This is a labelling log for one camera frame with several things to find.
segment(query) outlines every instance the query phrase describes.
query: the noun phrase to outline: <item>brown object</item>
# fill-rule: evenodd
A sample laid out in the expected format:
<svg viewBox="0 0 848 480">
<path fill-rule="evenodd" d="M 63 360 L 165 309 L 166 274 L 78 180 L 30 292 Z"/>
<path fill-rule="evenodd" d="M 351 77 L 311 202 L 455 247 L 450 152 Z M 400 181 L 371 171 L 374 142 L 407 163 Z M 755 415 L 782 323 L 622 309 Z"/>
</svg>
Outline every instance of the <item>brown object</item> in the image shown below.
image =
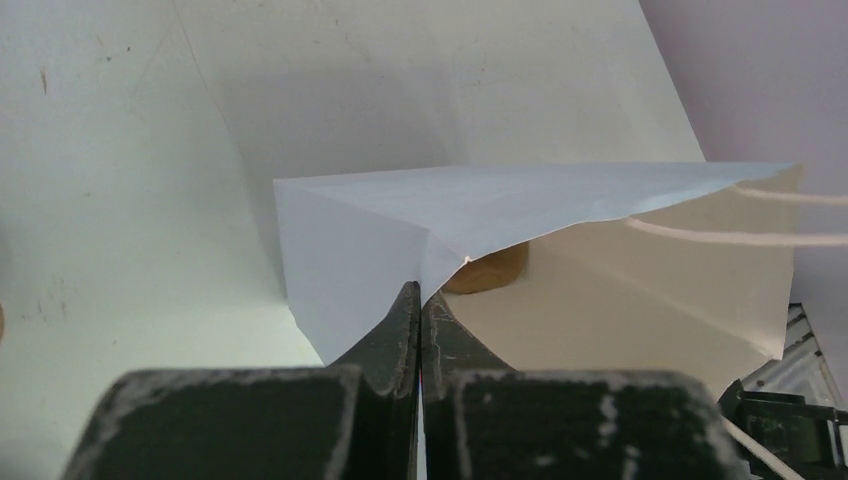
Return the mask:
<svg viewBox="0 0 848 480">
<path fill-rule="evenodd" d="M 490 253 L 460 268 L 442 290 L 465 295 L 505 287 L 521 275 L 529 252 L 530 243 L 524 242 Z"/>
</svg>

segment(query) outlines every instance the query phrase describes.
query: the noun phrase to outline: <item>paper bag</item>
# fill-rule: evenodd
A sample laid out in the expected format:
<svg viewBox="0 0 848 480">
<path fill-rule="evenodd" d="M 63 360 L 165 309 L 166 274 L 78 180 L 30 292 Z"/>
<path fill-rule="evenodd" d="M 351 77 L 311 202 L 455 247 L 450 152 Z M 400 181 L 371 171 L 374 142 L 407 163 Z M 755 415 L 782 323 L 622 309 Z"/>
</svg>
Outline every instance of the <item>paper bag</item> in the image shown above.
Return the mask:
<svg viewBox="0 0 848 480">
<path fill-rule="evenodd" d="M 780 358 L 792 247 L 666 238 L 627 223 L 794 233 L 800 167 L 570 164 L 445 167 L 277 180 L 288 300 L 324 362 L 388 310 L 426 302 L 464 264 L 530 240 L 513 284 L 448 296 L 457 319 L 518 369 L 670 369 L 716 397 Z"/>
</svg>

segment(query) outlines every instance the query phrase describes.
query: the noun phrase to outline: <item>metal jaw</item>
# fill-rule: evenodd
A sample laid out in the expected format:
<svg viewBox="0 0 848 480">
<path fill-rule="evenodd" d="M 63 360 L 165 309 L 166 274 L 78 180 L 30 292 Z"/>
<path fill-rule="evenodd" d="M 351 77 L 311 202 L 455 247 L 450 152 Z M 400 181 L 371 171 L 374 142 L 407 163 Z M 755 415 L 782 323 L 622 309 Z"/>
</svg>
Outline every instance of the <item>metal jaw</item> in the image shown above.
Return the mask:
<svg viewBox="0 0 848 480">
<path fill-rule="evenodd" d="M 516 371 L 414 283 L 326 368 L 127 374 L 63 478 L 414 478 L 419 385 L 429 478 L 746 478 L 689 378 Z"/>
</svg>

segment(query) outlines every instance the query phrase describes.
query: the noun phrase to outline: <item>paper bag handle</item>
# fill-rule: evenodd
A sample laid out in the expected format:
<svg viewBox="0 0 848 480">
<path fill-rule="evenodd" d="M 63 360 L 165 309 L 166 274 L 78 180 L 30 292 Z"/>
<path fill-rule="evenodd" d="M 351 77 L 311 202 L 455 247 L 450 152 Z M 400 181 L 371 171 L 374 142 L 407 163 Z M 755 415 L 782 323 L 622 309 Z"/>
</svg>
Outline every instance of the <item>paper bag handle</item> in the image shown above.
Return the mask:
<svg viewBox="0 0 848 480">
<path fill-rule="evenodd" d="M 777 458 L 777 456 L 766 447 L 760 445 L 759 442 L 748 436 L 747 433 L 743 432 L 739 427 L 733 424 L 730 420 L 722 417 L 722 423 L 724 424 L 724 428 L 727 429 L 730 436 L 733 437 L 734 440 L 741 443 L 746 450 L 751 452 L 755 457 L 762 460 L 774 473 L 780 475 L 785 480 L 804 480 L 804 477 L 798 474 L 795 470 L 783 463 L 783 460 Z"/>
<path fill-rule="evenodd" d="M 848 206 L 848 196 L 806 195 L 801 193 L 769 192 L 754 188 L 734 186 L 736 193 L 746 197 L 779 202 Z M 752 247 L 845 247 L 848 235 L 792 235 L 783 233 L 745 233 L 745 232 L 709 232 L 664 227 L 627 218 L 624 223 L 636 230 L 678 240 L 699 243 L 723 243 L 728 245 L 746 245 Z"/>
<path fill-rule="evenodd" d="M 755 188 L 740 187 L 738 185 L 734 185 L 733 190 L 740 195 L 761 200 L 808 205 L 830 205 L 834 207 L 848 206 L 848 195 L 807 195 L 803 193 L 769 192 Z"/>
<path fill-rule="evenodd" d="M 628 227 L 661 237 L 698 243 L 724 243 L 751 247 L 845 247 L 848 235 L 791 235 L 783 233 L 702 232 L 663 227 L 635 218 L 624 220 Z"/>
</svg>

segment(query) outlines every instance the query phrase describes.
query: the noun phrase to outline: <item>white backdrop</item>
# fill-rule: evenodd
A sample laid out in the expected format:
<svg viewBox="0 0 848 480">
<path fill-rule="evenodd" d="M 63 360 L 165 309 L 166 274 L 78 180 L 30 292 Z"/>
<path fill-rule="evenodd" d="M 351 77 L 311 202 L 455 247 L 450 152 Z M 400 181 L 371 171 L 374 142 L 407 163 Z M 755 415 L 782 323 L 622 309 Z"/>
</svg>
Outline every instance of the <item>white backdrop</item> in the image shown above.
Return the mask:
<svg viewBox="0 0 848 480">
<path fill-rule="evenodd" d="M 0 478 L 110 382 L 318 362 L 274 177 L 703 161 L 636 0 L 0 4 Z"/>
</svg>

